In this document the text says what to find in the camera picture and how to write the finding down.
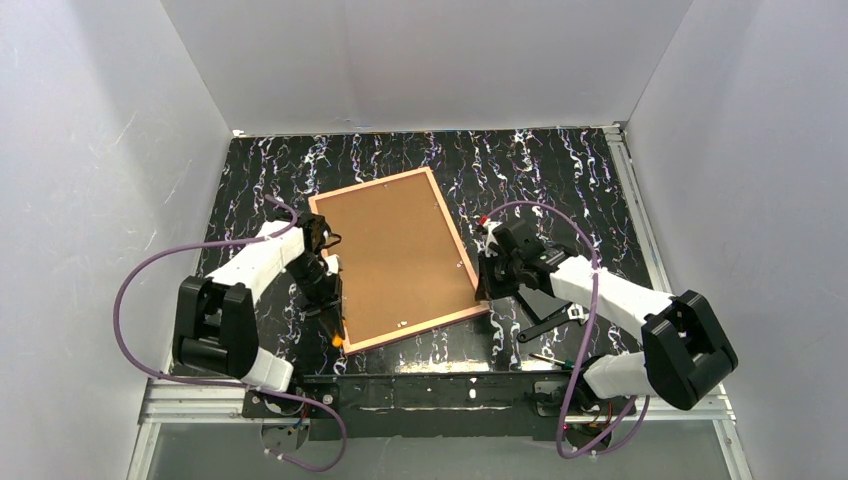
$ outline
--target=black and white marble pattern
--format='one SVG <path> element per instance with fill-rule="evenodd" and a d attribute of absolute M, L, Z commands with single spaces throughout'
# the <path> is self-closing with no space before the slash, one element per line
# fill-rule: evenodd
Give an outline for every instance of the black and white marble pattern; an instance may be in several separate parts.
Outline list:
<path fill-rule="evenodd" d="M 236 138 L 227 154 L 206 239 L 255 235 L 265 221 L 266 193 L 306 210 L 307 199 L 316 193 L 422 166 L 433 170 L 475 261 L 482 243 L 473 226 L 480 216 L 510 200 L 536 200 L 575 219 L 594 240 L 604 266 L 650 285 L 609 148 L 603 133 L 592 128 Z M 521 209 L 508 215 L 533 219 L 544 238 L 573 244 L 586 253 L 568 225 L 545 212 Z M 235 249 L 204 251 L 198 272 L 210 273 L 235 253 Z M 294 284 L 282 276 L 260 300 L 257 321 L 261 345 L 284 355 L 305 374 L 549 369 L 528 354 L 573 359 L 583 333 L 581 327 L 566 324 L 518 344 L 518 332 L 530 322 L 514 301 L 505 299 L 493 302 L 488 316 L 345 356 L 329 344 L 317 324 L 304 324 L 294 306 L 296 295 Z M 599 319 L 591 351 L 636 349 L 625 335 Z"/>

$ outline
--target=purple cable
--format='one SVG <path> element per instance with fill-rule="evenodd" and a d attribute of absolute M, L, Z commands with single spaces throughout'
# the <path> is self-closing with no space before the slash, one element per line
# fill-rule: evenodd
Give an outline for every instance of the purple cable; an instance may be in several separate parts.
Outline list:
<path fill-rule="evenodd" d="M 597 316 L 597 313 L 598 313 L 598 273 L 597 272 L 600 268 L 600 260 L 598 259 L 598 252 L 595 250 L 595 246 L 592 244 L 592 241 L 589 240 L 589 236 L 586 235 L 583 232 L 583 230 L 581 230 L 580 227 L 578 227 L 577 224 L 572 219 L 568 218 L 568 216 L 566 216 L 564 213 L 560 212 L 556 208 L 548 206 L 548 205 L 544 205 L 544 204 L 539 203 L 539 202 L 533 202 L 533 201 L 530 201 L 530 200 L 516 200 L 516 201 L 513 201 L 513 202 L 507 202 L 507 203 L 501 205 L 500 207 L 492 210 L 491 213 L 489 213 L 487 215 L 487 217 L 492 218 L 496 214 L 502 212 L 503 210 L 506 210 L 507 208 L 519 207 L 519 206 L 539 207 L 543 210 L 547 210 L 547 211 L 549 211 L 549 212 L 551 212 L 555 215 L 558 215 L 560 218 L 565 220 L 571 226 L 572 229 L 574 229 L 574 231 L 577 233 L 577 236 L 580 238 L 580 240 L 589 248 L 589 251 L 592 252 L 591 262 L 592 262 L 592 269 L 595 270 L 595 273 L 592 274 L 592 300 L 591 300 L 591 305 L 589 305 L 589 319 L 586 321 L 586 332 L 583 334 L 583 340 L 580 342 L 580 349 L 577 351 L 577 359 L 574 361 L 574 369 L 573 369 L 574 372 L 579 372 L 580 367 L 583 366 L 583 357 L 586 355 L 586 350 L 589 347 L 589 339 L 591 338 L 591 335 L 592 335 L 592 327 L 595 326 L 595 317 Z M 563 430 L 563 426 L 565 425 L 565 417 L 568 414 L 568 405 L 571 403 L 571 397 L 574 395 L 574 388 L 575 388 L 576 385 L 577 385 L 577 375 L 571 375 L 571 378 L 568 380 L 568 387 L 565 390 L 565 398 L 562 401 L 562 408 L 560 409 L 560 412 L 559 412 L 559 421 L 557 422 L 557 434 L 556 434 L 557 453 L 559 454 L 560 457 L 567 458 L 567 459 L 577 458 L 580 455 L 583 455 L 586 452 L 592 450 L 592 448 L 595 447 L 598 443 L 600 443 L 601 440 L 603 440 L 607 435 L 612 433 L 612 431 L 618 426 L 618 424 L 620 424 L 621 421 L 624 420 L 625 413 L 630 411 L 630 409 L 633 408 L 633 405 L 636 404 L 636 396 L 634 395 L 634 396 L 630 397 L 630 400 L 627 402 L 627 404 L 625 405 L 625 407 L 621 411 L 621 413 L 618 414 L 618 417 L 616 417 L 615 421 L 613 421 L 607 428 L 605 428 L 598 436 L 593 438 L 589 443 L 582 446 L 581 448 L 576 449 L 576 450 L 571 451 L 571 452 L 566 452 L 562 448 L 563 447 L 562 446 L 563 435 L 565 434 L 565 431 Z M 598 454 L 605 454 L 605 453 L 614 452 L 614 451 L 618 450 L 619 448 L 623 447 L 627 442 L 629 442 L 630 439 L 633 438 L 633 435 L 636 433 L 636 431 L 639 429 L 639 427 L 642 425 L 642 421 L 645 419 L 645 414 L 648 413 L 648 405 L 649 404 L 650 404 L 650 397 L 645 397 L 645 405 L 642 408 L 642 413 L 639 415 L 639 419 L 636 421 L 636 424 L 633 425 L 633 429 L 630 430 L 630 432 L 624 437 L 624 439 L 622 439 L 622 441 L 618 442 L 617 444 L 613 445 L 612 447 L 607 448 L 606 450 L 602 450 L 602 451 L 597 452 L 597 453 Z"/>
<path fill-rule="evenodd" d="M 115 296 L 115 304 L 112 308 L 112 329 L 115 332 L 115 340 L 118 342 L 118 348 L 121 349 L 121 353 L 124 354 L 124 357 L 126 357 L 126 359 L 131 364 L 133 364 L 133 366 L 135 366 L 136 368 L 138 368 L 139 370 L 141 370 L 142 372 L 146 373 L 147 375 L 149 375 L 151 377 L 159 378 L 159 379 L 162 379 L 162 380 L 168 380 L 168 381 L 176 382 L 176 383 L 184 383 L 184 384 L 187 384 L 187 385 L 203 385 L 203 386 L 209 386 L 209 387 L 251 388 L 250 385 L 246 385 L 246 384 L 243 384 L 243 383 L 240 383 L 240 382 L 225 382 L 225 381 L 219 381 L 219 380 L 204 380 L 204 379 L 199 379 L 199 378 L 177 377 L 177 376 L 174 376 L 174 375 L 169 375 L 167 373 L 157 372 L 156 370 L 153 370 L 152 368 L 148 367 L 147 365 L 141 363 L 141 361 L 138 360 L 132 354 L 132 352 L 130 352 L 129 348 L 127 347 L 126 342 L 124 341 L 124 336 L 121 334 L 121 302 L 123 301 L 124 294 L 127 292 L 127 288 L 129 287 L 132 280 L 142 270 L 144 270 L 144 268 L 146 268 L 148 265 L 155 262 L 156 260 L 159 260 L 160 258 L 167 257 L 168 255 L 173 255 L 175 253 L 185 252 L 185 251 L 188 251 L 188 250 L 197 250 L 197 249 L 200 249 L 200 248 L 226 248 L 226 247 L 236 247 L 236 246 L 241 246 L 241 245 L 250 245 L 251 243 L 264 242 L 268 239 L 279 237 L 280 235 L 291 230 L 292 227 L 294 227 L 294 225 L 297 223 L 297 218 L 298 218 L 297 212 L 295 212 L 294 209 L 292 209 L 291 207 L 289 207 L 285 203 L 280 202 L 279 200 L 277 200 L 276 198 L 274 198 L 271 195 L 265 195 L 265 199 L 268 200 L 269 202 L 273 203 L 277 207 L 286 210 L 292 216 L 291 222 L 289 222 L 288 225 L 281 228 L 280 230 L 278 230 L 278 231 L 276 231 L 276 232 L 274 232 L 274 233 L 272 233 L 268 236 L 265 236 L 265 237 L 243 238 L 243 239 L 239 239 L 239 240 L 221 240 L 221 241 L 217 241 L 217 242 L 205 242 L 205 243 L 192 243 L 190 245 L 182 245 L 182 246 L 179 246 L 179 247 L 169 248 L 169 249 L 163 250 L 163 251 L 157 253 L 156 255 L 153 255 L 152 257 L 148 258 L 147 260 L 144 260 L 143 262 L 139 263 L 129 273 L 129 275 L 127 275 L 127 278 L 124 280 L 124 283 L 122 283 L 121 287 L 118 289 L 118 294 Z M 315 407 L 318 407 L 318 408 L 326 411 L 327 413 L 330 414 L 330 416 L 332 416 L 336 420 L 336 423 L 339 424 L 339 429 L 341 430 L 341 434 L 342 434 L 342 447 L 339 450 L 338 455 L 336 455 L 336 458 L 334 458 L 333 461 L 331 461 L 327 465 L 324 465 L 324 466 L 321 466 L 321 467 L 316 467 L 312 464 L 306 463 L 304 461 L 298 460 L 297 458 L 290 457 L 290 456 L 288 456 L 284 453 L 281 453 L 281 452 L 274 450 L 273 453 L 276 456 L 282 457 L 283 460 L 288 460 L 289 462 L 297 465 L 298 467 L 301 467 L 304 470 L 308 470 L 310 472 L 326 472 L 327 470 L 333 468 L 337 463 L 339 463 L 339 460 L 342 459 L 342 456 L 344 455 L 345 449 L 347 448 L 347 427 L 345 426 L 342 418 L 339 416 L 338 413 L 336 413 L 335 410 L 328 407 L 327 405 L 324 405 L 321 402 L 318 402 L 318 401 L 313 400 L 311 398 L 301 397 L 299 395 L 291 395 L 291 394 L 288 394 L 288 393 L 266 391 L 266 390 L 262 390 L 262 392 L 265 393 L 266 395 L 272 395 L 274 397 L 282 398 L 282 399 L 285 399 L 285 400 L 293 400 L 293 401 L 296 401 L 296 402 L 308 403 L 310 405 L 313 405 Z"/>

